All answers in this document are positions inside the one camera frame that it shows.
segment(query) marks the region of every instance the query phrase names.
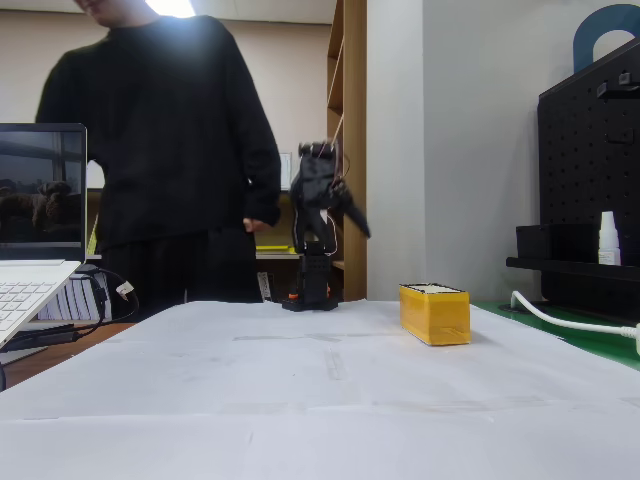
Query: person's hand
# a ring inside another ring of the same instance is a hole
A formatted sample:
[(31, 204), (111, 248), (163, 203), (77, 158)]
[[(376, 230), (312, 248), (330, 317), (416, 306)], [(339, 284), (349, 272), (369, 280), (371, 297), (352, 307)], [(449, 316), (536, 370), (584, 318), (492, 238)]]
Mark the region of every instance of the person's hand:
[(271, 225), (261, 222), (260, 220), (254, 220), (253, 218), (245, 218), (242, 223), (244, 223), (244, 229), (247, 233), (266, 232), (271, 228)]

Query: blue object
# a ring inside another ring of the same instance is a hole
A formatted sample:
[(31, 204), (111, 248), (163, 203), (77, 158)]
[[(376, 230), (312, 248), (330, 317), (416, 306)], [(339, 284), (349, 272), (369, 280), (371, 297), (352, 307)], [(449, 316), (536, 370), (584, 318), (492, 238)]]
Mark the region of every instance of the blue object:
[(593, 48), (605, 33), (623, 30), (640, 36), (640, 7), (636, 5), (611, 5), (593, 12), (580, 24), (573, 38), (574, 73), (593, 63)]

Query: ceiling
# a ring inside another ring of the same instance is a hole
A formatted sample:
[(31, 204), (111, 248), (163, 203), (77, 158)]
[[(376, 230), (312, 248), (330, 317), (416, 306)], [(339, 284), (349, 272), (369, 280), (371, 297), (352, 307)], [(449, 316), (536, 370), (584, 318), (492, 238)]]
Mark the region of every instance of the ceiling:
[[(191, 0), (197, 14), (225, 20), (331, 24), (336, 0)], [(73, 12), (73, 0), (0, 0), (0, 10)]]

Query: laptop screen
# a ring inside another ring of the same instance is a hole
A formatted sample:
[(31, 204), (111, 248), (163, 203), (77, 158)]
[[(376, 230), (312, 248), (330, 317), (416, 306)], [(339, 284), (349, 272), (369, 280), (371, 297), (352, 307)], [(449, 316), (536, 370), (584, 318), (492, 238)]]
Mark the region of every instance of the laptop screen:
[(26, 250), (82, 248), (86, 153), (78, 127), (0, 129), (0, 249), (22, 250), (11, 257), (43, 258)]

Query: white wall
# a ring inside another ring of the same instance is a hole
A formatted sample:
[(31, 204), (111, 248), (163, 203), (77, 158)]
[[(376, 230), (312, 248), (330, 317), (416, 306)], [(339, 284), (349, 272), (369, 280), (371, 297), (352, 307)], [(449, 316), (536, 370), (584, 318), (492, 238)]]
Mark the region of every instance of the white wall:
[(369, 0), (368, 297), (427, 279), (422, 0)]
[(509, 269), (537, 224), (538, 95), (573, 73), (579, 25), (608, 0), (425, 2), (428, 277), (473, 298), (534, 292)]
[[(571, 76), (578, 26), (611, 3), (370, 0), (369, 298), (421, 280), (475, 300), (538, 293), (534, 273), (505, 266), (515, 227), (539, 218), (538, 95)], [(603, 38), (597, 58), (624, 38)]]
[[(330, 27), (225, 22), (249, 65), (281, 152), (326, 137)], [(32, 122), (62, 54), (106, 30), (83, 15), (0, 11), (0, 123)]]

